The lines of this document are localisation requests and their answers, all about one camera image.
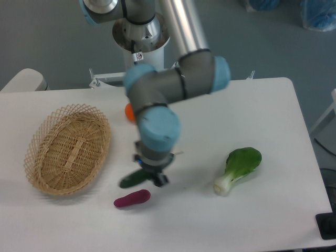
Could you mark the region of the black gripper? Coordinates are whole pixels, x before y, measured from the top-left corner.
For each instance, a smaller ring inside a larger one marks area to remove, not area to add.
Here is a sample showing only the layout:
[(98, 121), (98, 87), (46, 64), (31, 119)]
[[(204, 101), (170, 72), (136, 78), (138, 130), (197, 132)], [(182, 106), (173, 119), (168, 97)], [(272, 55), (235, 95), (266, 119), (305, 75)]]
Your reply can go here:
[(170, 151), (156, 151), (147, 147), (142, 141), (136, 141), (134, 161), (148, 173), (152, 173), (152, 182), (157, 187), (169, 183), (169, 179), (163, 170), (168, 167), (175, 158)]

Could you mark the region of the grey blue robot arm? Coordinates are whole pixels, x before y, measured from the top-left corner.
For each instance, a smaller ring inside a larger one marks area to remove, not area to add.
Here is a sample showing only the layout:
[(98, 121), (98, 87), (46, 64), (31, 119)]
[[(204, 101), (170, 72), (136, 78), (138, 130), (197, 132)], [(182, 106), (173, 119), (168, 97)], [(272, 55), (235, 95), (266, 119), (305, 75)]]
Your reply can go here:
[[(155, 50), (160, 25), (154, 1), (80, 1), (79, 5), (88, 23), (122, 21), (122, 37), (132, 55)], [(172, 149), (181, 131), (169, 104), (222, 90), (230, 82), (229, 65), (209, 49), (194, 2), (161, 1), (160, 5), (177, 63), (157, 71), (153, 63), (133, 59), (125, 73), (123, 85), (140, 134), (134, 155), (140, 169), (124, 177), (121, 188), (147, 180), (157, 187), (166, 185), (163, 171), (174, 160)]]

